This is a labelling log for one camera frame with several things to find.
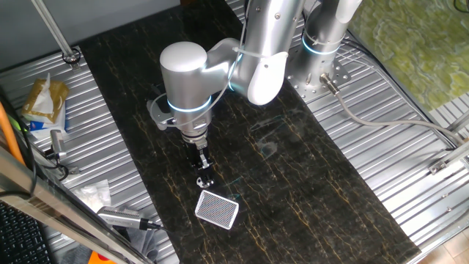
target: metal bar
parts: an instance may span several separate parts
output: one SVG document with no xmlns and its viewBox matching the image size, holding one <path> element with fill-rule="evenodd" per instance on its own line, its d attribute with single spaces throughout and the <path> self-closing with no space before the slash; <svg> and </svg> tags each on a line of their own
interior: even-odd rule
<svg viewBox="0 0 469 264">
<path fill-rule="evenodd" d="M 0 188 L 5 191 L 21 189 L 26 192 L 31 189 L 32 172 L 16 161 L 3 148 L 0 148 L 0 164 L 2 164 L 0 168 Z M 68 200 L 60 192 L 62 190 L 66 194 L 70 193 L 67 189 L 57 190 L 54 187 L 54 184 L 60 186 L 60 182 L 53 178 L 48 179 L 48 181 L 52 184 L 47 184 L 42 179 L 37 178 L 34 198 L 27 201 L 23 200 L 22 202 L 17 197 L 4 197 L 2 199 L 116 263 L 125 263 L 125 261 L 117 253 L 110 251 L 110 248 L 136 264 L 152 263 L 151 260 L 135 250 L 121 235 L 110 230 L 104 221 L 98 222 L 98 216 L 95 219 L 90 217 L 82 211 L 82 208 L 75 206 Z M 57 219 L 59 216 L 64 216 L 95 238 L 86 236 L 84 232 L 77 232 L 77 229 L 72 228 L 70 224 L 59 221 Z"/>
<path fill-rule="evenodd" d="M 469 111 L 465 112 L 456 121 L 448 126 L 448 130 L 457 133 L 469 124 Z"/>
<path fill-rule="evenodd" d="M 72 48 L 68 45 L 67 41 L 64 38 L 64 35 L 60 32 L 59 27 L 56 24 L 56 21 L 52 18 L 52 15 L 49 13 L 49 10 L 45 6 L 43 0 L 31 0 L 34 7 L 38 11 L 41 18 L 43 18 L 45 25 L 51 31 L 53 38 L 56 39 L 57 44 L 59 44 L 60 49 L 65 54 L 65 56 L 71 60 L 76 59 L 73 54 Z"/>
<path fill-rule="evenodd" d="M 434 175 L 442 169 L 450 166 L 454 162 L 461 161 L 469 155 L 469 142 L 464 143 L 457 149 L 442 157 L 438 162 L 429 167 L 429 171 Z"/>
</svg>

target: gray cable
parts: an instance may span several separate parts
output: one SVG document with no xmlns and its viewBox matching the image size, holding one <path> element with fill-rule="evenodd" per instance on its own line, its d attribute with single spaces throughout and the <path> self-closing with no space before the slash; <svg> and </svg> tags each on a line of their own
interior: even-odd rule
<svg viewBox="0 0 469 264">
<path fill-rule="evenodd" d="M 344 102 L 344 99 L 342 99 L 342 96 L 340 93 L 336 94 L 337 100 L 340 102 L 346 113 L 356 122 L 359 122 L 362 125 L 370 125 L 370 126 L 395 126 L 395 125 L 404 125 L 404 124 L 412 124 L 412 125 L 422 125 L 426 126 L 428 128 L 434 128 L 438 131 L 441 131 L 445 133 L 446 135 L 452 137 L 453 139 L 456 139 L 460 144 L 464 144 L 465 142 L 458 137 L 455 133 L 449 131 L 446 128 L 442 128 L 438 125 L 432 124 L 430 122 L 425 122 L 425 121 L 420 121 L 420 120 L 396 120 L 396 121 L 390 121 L 390 122 L 370 122 L 370 121 L 365 121 L 357 116 L 355 116 L 350 109 L 347 107 L 347 105 Z"/>
<path fill-rule="evenodd" d="M 247 9 L 246 9 L 246 15 L 245 15 L 244 23 L 243 23 L 243 32 L 241 32 L 240 46 L 238 47 L 236 60 L 234 61 L 233 72 L 235 71 L 236 66 L 237 66 L 237 61 L 238 61 L 237 58 L 240 57 L 240 49 L 243 47 L 243 38 L 244 38 L 245 29 L 246 29 L 246 24 L 247 24 L 247 21 L 248 21 L 248 13 L 249 13 L 249 6 L 250 5 L 251 5 L 251 0 L 249 0 L 248 6 L 247 6 Z M 177 128 L 177 127 L 180 127 L 181 125 L 190 124 L 190 123 L 196 121 L 197 119 L 199 119 L 200 117 L 202 117 L 205 113 L 207 113 L 220 100 L 221 96 L 225 93 L 226 88 L 228 88 L 229 82 L 232 80 L 233 75 L 234 74 L 232 74 L 228 78 L 228 81 L 227 81 L 225 87 L 221 90 L 220 95 L 218 95 L 218 97 L 213 101 L 213 103 L 205 111 L 203 111 L 200 115 L 198 115 L 197 117 L 195 117 L 191 121 L 187 121 L 187 122 L 184 122 L 182 124 L 176 124 L 176 125 L 166 124 L 165 126 L 167 126 L 168 128 Z M 157 121 L 155 119 L 155 117 L 153 117 L 153 114 L 152 114 L 153 106 L 156 104 L 156 100 L 160 99 L 163 95 L 165 95 L 165 94 L 162 94 L 162 95 L 158 96 L 156 99 L 154 99 L 153 102 L 152 102 L 152 105 L 149 108 L 149 114 L 152 117 L 153 121 L 155 121 L 155 122 L 160 122 L 160 121 Z"/>
</svg>

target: green surface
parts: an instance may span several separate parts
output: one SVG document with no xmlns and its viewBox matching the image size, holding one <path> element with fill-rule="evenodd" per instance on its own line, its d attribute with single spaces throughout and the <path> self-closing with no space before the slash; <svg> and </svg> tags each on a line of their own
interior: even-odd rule
<svg viewBox="0 0 469 264">
<path fill-rule="evenodd" d="M 350 29 L 427 110 L 469 92 L 469 14 L 453 0 L 364 0 Z"/>
</svg>

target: metal rod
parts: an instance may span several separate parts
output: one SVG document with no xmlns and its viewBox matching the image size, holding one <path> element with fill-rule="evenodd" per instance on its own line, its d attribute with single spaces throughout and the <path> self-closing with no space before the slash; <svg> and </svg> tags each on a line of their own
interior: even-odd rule
<svg viewBox="0 0 469 264">
<path fill-rule="evenodd" d="M 0 148 L 0 164 L 2 164 L 0 168 L 0 189 L 3 191 L 22 190 L 26 192 L 31 189 L 32 172 L 16 161 L 3 148 Z M 79 208 L 68 200 L 62 191 L 71 194 L 70 191 L 64 188 L 57 190 L 57 187 L 54 186 L 60 185 L 60 182 L 57 183 L 57 180 L 53 178 L 48 179 L 48 181 L 52 183 L 46 183 L 44 180 L 37 178 L 34 197 L 31 199 L 23 200 L 19 197 L 3 197 L 2 199 L 11 206 L 57 231 L 63 232 L 68 237 L 84 246 L 88 246 L 115 263 L 125 263 L 124 257 L 136 264 L 152 263 L 151 260 L 134 249 L 120 234 L 107 228 L 104 221 L 98 221 L 100 220 L 99 216 L 96 216 L 96 218 L 90 217 L 89 214 L 83 211 L 88 208 Z M 64 223 L 60 216 L 64 216 L 72 224 Z M 90 237 L 73 225 L 86 230 L 94 237 Z"/>
<path fill-rule="evenodd" d="M 56 21 L 52 18 L 52 15 L 49 13 L 49 10 L 45 6 L 43 0 L 31 0 L 32 4 L 36 7 L 39 15 L 43 18 L 45 25 L 51 31 L 53 38 L 56 39 L 57 44 L 59 44 L 60 49 L 64 53 L 65 57 L 69 60 L 74 60 L 75 55 L 73 54 L 72 49 L 68 45 L 67 41 L 64 38 L 64 35 L 60 32 L 59 27 L 56 24 Z"/>
</svg>

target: ribbed metal panel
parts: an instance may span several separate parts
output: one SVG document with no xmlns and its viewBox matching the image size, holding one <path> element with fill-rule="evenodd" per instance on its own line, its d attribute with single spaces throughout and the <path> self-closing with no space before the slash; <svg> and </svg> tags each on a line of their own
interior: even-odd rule
<svg viewBox="0 0 469 264">
<path fill-rule="evenodd" d="M 64 136 L 67 157 L 62 163 L 80 169 L 80 175 L 69 176 L 64 185 L 74 190 L 107 179 L 113 206 L 137 210 L 142 217 L 160 222 L 85 58 L 81 58 L 80 65 L 81 69 L 74 72 L 62 61 L 62 54 L 54 54 L 0 74 L 0 85 L 19 109 L 36 78 L 45 78 L 50 73 L 53 80 L 63 81 L 70 88 L 66 101 L 66 118 L 70 126 Z M 35 144 L 46 150 L 51 141 L 43 139 Z M 47 228 L 46 233 L 58 258 L 77 246 L 76 242 L 63 239 L 51 228 Z M 156 236 L 159 238 L 158 263 L 178 263 L 166 232 L 158 231 Z"/>
</svg>

